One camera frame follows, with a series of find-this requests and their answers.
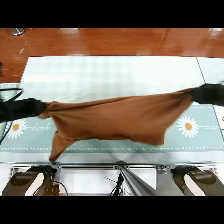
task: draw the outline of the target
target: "yellow flower center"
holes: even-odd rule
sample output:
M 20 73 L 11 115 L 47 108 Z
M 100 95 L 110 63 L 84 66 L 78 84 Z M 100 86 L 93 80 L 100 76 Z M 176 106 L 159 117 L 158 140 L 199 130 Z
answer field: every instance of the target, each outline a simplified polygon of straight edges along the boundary
M 13 126 L 12 126 L 12 130 L 13 131 L 17 131 L 19 129 L 19 124 L 14 124 Z
M 186 124 L 185 124 L 185 128 L 186 128 L 187 130 L 191 130 L 191 129 L 192 129 L 192 125 L 191 125 L 190 123 L 186 123 Z

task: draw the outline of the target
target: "brown cloth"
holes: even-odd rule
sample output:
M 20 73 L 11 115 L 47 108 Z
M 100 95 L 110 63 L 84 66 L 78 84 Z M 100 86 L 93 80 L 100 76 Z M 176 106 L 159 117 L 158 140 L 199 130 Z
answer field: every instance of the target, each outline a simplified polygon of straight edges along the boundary
M 55 161 L 73 142 L 86 139 L 129 139 L 162 145 L 166 129 L 191 105 L 191 91 L 84 103 L 48 103 L 39 117 L 52 117 L 57 128 L 50 160 Z

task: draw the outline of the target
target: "reddish brown floor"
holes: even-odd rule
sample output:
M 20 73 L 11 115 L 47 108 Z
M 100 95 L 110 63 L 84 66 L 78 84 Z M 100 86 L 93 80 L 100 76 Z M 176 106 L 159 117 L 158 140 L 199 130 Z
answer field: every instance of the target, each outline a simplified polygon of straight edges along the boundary
M 18 82 L 29 56 L 170 55 L 224 58 L 222 28 L 0 29 L 0 82 Z

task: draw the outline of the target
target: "flower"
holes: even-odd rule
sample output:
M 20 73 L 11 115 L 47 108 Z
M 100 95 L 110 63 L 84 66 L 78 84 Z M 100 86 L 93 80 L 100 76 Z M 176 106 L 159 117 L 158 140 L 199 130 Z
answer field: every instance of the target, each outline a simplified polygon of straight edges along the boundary
M 9 130 L 8 137 L 9 138 L 17 138 L 23 134 L 27 128 L 25 119 L 15 120 L 12 123 L 12 126 Z
M 182 131 L 182 135 L 185 137 L 194 138 L 199 133 L 199 127 L 194 118 L 182 117 L 178 120 L 177 123 L 178 130 Z

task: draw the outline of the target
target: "stretched brown cloth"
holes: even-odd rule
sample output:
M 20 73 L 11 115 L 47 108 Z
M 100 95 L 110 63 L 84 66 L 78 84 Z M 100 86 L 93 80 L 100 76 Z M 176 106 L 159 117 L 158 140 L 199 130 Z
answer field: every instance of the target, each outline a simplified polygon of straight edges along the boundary
M 57 128 L 50 160 L 56 160 L 73 142 L 86 139 L 130 139 L 162 145 L 166 129 L 191 105 L 191 90 L 84 103 L 48 103 L 39 117 L 52 117 Z

